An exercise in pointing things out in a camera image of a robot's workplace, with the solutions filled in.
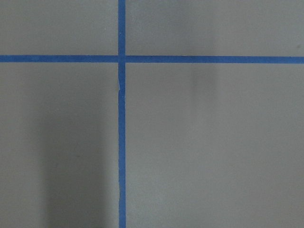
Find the brown paper table cover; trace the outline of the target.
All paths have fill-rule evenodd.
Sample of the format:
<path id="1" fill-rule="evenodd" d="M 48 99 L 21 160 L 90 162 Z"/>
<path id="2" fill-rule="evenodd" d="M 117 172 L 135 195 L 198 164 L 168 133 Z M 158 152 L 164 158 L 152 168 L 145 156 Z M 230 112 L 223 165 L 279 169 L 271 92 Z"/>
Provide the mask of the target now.
<path id="1" fill-rule="evenodd" d="M 302 56 L 301 0 L 128 0 L 128 55 Z M 0 225 L 116 228 L 118 65 L 1 63 Z M 129 228 L 301 228 L 304 66 L 127 63 Z"/>

